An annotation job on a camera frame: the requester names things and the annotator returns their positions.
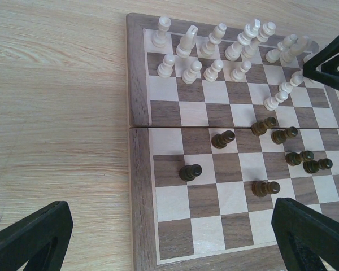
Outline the white bishop right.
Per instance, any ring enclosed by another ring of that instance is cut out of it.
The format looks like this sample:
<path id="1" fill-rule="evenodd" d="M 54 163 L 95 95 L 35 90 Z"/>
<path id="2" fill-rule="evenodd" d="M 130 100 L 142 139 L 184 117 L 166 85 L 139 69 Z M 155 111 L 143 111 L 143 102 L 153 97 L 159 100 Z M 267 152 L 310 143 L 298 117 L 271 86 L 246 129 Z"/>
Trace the white bishop right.
<path id="1" fill-rule="evenodd" d="M 277 48 L 266 53 L 265 58 L 269 63 L 274 63 L 279 60 L 281 53 L 287 51 L 297 40 L 296 34 L 291 34 L 277 44 Z"/>

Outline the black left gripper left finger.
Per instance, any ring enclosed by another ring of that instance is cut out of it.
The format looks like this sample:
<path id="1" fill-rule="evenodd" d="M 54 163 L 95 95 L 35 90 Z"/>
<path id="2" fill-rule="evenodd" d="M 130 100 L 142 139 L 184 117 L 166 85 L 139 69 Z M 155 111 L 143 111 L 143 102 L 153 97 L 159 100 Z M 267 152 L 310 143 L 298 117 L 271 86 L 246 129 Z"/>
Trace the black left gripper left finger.
<path id="1" fill-rule="evenodd" d="M 73 229 L 69 205 L 52 202 L 0 231 L 0 270 L 61 270 Z"/>

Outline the white rook right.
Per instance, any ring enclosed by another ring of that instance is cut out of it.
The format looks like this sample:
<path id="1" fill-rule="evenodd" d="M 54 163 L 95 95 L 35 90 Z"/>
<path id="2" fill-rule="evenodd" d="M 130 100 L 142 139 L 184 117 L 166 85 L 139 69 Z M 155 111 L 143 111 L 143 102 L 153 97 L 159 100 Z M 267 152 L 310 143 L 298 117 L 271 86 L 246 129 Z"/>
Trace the white rook right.
<path id="1" fill-rule="evenodd" d="M 307 61 L 309 61 L 312 57 L 314 57 L 315 54 L 308 54 L 303 58 L 303 62 L 306 63 Z"/>

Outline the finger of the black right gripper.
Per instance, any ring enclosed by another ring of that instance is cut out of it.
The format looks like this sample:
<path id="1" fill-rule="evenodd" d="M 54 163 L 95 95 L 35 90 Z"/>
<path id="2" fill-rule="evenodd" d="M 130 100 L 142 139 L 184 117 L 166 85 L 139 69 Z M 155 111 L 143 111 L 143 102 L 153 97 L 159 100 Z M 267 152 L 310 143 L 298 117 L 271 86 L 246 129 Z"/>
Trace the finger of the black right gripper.
<path id="1" fill-rule="evenodd" d="M 303 65 L 303 76 L 339 91 L 339 35 Z"/>

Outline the white queen piece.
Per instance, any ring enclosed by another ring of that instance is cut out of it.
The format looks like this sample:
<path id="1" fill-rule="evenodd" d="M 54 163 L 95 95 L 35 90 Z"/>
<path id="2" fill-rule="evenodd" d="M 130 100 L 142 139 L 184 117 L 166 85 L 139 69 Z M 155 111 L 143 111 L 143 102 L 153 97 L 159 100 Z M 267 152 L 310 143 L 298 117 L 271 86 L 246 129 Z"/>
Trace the white queen piece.
<path id="1" fill-rule="evenodd" d="M 237 36 L 237 41 L 225 50 L 225 57 L 229 61 L 236 61 L 240 55 L 242 48 L 250 44 L 252 38 L 258 34 L 259 27 L 246 24 L 244 30 Z"/>

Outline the white knight left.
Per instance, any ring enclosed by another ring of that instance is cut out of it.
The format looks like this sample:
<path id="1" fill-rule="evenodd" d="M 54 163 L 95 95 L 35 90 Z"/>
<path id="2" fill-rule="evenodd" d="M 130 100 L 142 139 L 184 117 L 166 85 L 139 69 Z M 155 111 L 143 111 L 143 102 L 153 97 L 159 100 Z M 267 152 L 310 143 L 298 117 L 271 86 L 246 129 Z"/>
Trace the white knight left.
<path id="1" fill-rule="evenodd" d="M 176 55 L 180 58 L 189 57 L 192 48 L 195 45 L 195 39 L 197 37 L 198 28 L 195 25 L 191 25 L 187 32 L 181 37 L 180 43 L 176 48 Z"/>

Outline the white king piece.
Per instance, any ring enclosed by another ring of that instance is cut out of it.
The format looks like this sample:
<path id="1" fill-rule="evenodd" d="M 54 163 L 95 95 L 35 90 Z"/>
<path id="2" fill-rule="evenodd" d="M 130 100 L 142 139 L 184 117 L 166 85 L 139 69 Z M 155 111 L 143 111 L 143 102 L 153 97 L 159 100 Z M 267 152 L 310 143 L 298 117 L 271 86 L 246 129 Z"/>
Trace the white king piece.
<path id="1" fill-rule="evenodd" d="M 246 45 L 242 49 L 242 56 L 244 56 L 245 58 L 251 59 L 255 55 L 259 45 L 261 43 L 267 42 L 269 37 L 274 35 L 275 32 L 276 32 L 276 25 L 274 22 L 269 21 L 269 22 L 264 23 L 261 26 L 257 36 L 250 42 L 249 45 Z"/>

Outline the white knight right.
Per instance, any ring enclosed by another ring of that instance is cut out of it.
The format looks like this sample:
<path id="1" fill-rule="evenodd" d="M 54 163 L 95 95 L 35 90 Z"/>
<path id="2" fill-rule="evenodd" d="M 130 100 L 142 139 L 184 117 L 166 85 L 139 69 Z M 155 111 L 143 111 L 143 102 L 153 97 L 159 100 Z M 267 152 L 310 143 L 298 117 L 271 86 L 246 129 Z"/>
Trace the white knight right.
<path id="1" fill-rule="evenodd" d="M 301 36 L 290 49 L 280 55 L 280 59 L 286 63 L 291 63 L 297 56 L 303 53 L 312 43 L 309 36 Z"/>

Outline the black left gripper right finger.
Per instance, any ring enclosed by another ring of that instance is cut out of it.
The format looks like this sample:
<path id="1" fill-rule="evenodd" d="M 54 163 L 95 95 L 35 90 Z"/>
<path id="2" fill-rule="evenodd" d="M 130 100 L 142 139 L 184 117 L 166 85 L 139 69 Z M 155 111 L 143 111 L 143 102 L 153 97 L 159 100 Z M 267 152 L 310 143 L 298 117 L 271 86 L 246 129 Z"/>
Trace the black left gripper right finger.
<path id="1" fill-rule="evenodd" d="M 339 222 L 292 198 L 277 198 L 271 225 L 287 270 L 339 270 Z"/>

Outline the dark pawn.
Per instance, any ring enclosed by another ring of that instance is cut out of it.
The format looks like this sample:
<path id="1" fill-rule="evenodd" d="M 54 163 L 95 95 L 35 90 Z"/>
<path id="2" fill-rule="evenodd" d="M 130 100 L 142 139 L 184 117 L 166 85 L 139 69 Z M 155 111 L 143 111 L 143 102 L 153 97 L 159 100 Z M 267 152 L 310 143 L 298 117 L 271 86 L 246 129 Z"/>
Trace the dark pawn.
<path id="1" fill-rule="evenodd" d="M 333 162 L 329 158 L 319 159 L 316 160 L 310 160 L 303 163 L 303 168 L 305 172 L 309 174 L 313 174 L 318 172 L 320 169 L 331 169 L 333 167 Z"/>
<path id="2" fill-rule="evenodd" d="M 185 165 L 179 171 L 179 176 L 183 181 L 193 181 L 202 174 L 202 167 L 199 164 Z"/>
<path id="3" fill-rule="evenodd" d="M 271 134 L 272 141 L 275 144 L 283 144 L 287 139 L 294 138 L 298 135 L 298 129 L 291 126 L 285 130 L 276 130 Z"/>
<path id="4" fill-rule="evenodd" d="M 254 181 L 251 189 L 255 196 L 265 197 L 268 194 L 277 194 L 280 191 L 280 184 L 275 181 Z"/>
<path id="5" fill-rule="evenodd" d="M 230 142 L 234 141 L 235 133 L 231 130 L 226 130 L 223 133 L 218 133 L 211 138 L 211 143 L 215 148 L 223 149 Z"/>
<path id="6" fill-rule="evenodd" d="M 268 117 L 263 121 L 257 121 L 251 126 L 251 131 L 255 136 L 261 136 L 266 133 L 267 130 L 276 126 L 277 120 L 274 117 Z"/>
<path id="7" fill-rule="evenodd" d="M 285 160 L 291 166 L 300 165 L 301 162 L 310 161 L 314 159 L 314 153 L 312 151 L 301 151 L 300 153 L 297 152 L 290 152 L 286 154 Z"/>

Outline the white pawn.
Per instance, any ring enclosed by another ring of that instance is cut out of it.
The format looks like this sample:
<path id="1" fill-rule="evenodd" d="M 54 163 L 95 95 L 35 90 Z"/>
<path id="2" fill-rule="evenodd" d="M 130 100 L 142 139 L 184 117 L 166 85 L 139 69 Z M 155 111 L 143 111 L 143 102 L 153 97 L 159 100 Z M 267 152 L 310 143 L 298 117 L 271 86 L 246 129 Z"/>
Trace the white pawn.
<path id="1" fill-rule="evenodd" d="M 236 67 L 231 73 L 230 73 L 230 78 L 234 82 L 239 82 L 241 81 L 245 74 L 251 69 L 252 63 L 247 60 L 242 62 L 242 64 L 238 67 Z"/>
<path id="2" fill-rule="evenodd" d="M 280 103 L 287 100 L 288 96 L 289 94 L 286 91 L 280 91 L 274 97 L 268 97 L 264 101 L 264 106 L 267 110 L 273 111 L 277 109 Z"/>
<path id="3" fill-rule="evenodd" d="M 293 90 L 294 86 L 290 82 L 283 82 L 279 85 L 278 90 L 279 91 L 285 91 L 288 94 L 290 94 Z"/>
<path id="4" fill-rule="evenodd" d="M 195 82 L 197 78 L 197 74 L 200 72 L 202 68 L 202 63 L 198 60 L 194 61 L 190 68 L 186 69 L 182 74 L 182 80 L 186 84 L 192 84 Z"/>
<path id="5" fill-rule="evenodd" d="M 219 72 L 223 69 L 223 61 L 220 59 L 214 60 L 212 65 L 204 71 L 204 78 L 209 82 L 214 82 L 218 78 Z"/>
<path id="6" fill-rule="evenodd" d="M 297 87 L 303 82 L 303 75 L 302 71 L 296 71 L 292 74 L 291 79 L 290 79 L 290 84 L 293 87 Z"/>
<path id="7" fill-rule="evenodd" d="M 169 78 L 173 72 L 175 64 L 175 56 L 173 54 L 166 54 L 162 63 L 157 68 L 157 73 L 161 78 Z"/>

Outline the white rook corner left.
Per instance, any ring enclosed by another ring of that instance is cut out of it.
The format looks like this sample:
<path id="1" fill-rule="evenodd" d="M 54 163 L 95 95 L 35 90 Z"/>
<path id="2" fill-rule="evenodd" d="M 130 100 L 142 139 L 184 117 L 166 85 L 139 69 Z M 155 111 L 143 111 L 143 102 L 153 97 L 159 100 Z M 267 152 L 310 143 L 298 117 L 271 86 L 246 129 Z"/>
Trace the white rook corner left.
<path id="1" fill-rule="evenodd" d="M 158 30 L 152 36 L 152 43 L 155 47 L 163 48 L 166 44 L 166 33 L 171 26 L 171 19 L 166 16 L 161 16 L 158 20 Z"/>

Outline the wooden chess board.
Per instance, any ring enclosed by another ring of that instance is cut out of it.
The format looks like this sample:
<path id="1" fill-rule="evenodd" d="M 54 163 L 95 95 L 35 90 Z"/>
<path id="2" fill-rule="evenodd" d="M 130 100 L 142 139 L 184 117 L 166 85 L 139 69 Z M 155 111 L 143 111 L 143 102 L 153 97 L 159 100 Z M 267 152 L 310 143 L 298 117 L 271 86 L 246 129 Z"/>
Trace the wooden chess board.
<path id="1" fill-rule="evenodd" d="M 339 101 L 336 92 L 305 79 L 274 111 L 264 100 L 300 71 L 303 58 L 316 53 L 313 42 L 291 63 L 269 63 L 265 55 L 285 38 L 273 35 L 251 59 L 239 82 L 230 73 L 244 61 L 230 62 L 224 53 L 242 29 L 227 27 L 210 57 L 201 46 L 217 25 L 171 19 L 163 48 L 152 36 L 159 17 L 128 14 L 129 174 L 134 270 L 285 270 L 271 226 L 278 197 L 293 198 L 339 222 Z M 198 28 L 189 57 L 176 55 L 181 37 Z M 157 68 L 166 54 L 175 56 L 173 72 L 161 78 Z M 214 60 L 223 69 L 214 82 L 204 71 Z M 182 80 L 194 61 L 202 68 L 194 83 Z M 261 136 L 257 121 L 274 117 L 277 124 Z M 271 134 L 289 127 L 298 135 L 275 144 Z M 226 130 L 234 141 L 215 148 L 211 138 Z M 331 169 L 309 174 L 303 163 L 291 166 L 290 152 L 312 151 L 329 158 Z M 199 164 L 193 181 L 179 176 L 185 165 Z M 254 181 L 276 181 L 277 195 L 263 198 L 251 190 Z"/>

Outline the white knight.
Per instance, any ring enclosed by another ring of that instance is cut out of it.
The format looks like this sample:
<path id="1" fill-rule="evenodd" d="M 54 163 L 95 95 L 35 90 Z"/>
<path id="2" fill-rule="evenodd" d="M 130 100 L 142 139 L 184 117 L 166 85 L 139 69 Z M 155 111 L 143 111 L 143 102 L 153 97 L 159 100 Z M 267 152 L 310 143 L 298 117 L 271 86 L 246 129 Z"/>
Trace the white knight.
<path id="1" fill-rule="evenodd" d="M 192 48 L 195 45 L 195 39 L 197 37 L 198 28 L 195 25 L 191 25 L 187 32 L 181 37 L 180 43 L 176 48 L 176 55 L 180 58 L 189 57 Z"/>
<path id="2" fill-rule="evenodd" d="M 290 49 L 280 55 L 280 59 L 286 63 L 291 63 L 297 56 L 303 53 L 312 43 L 309 36 L 301 36 Z"/>

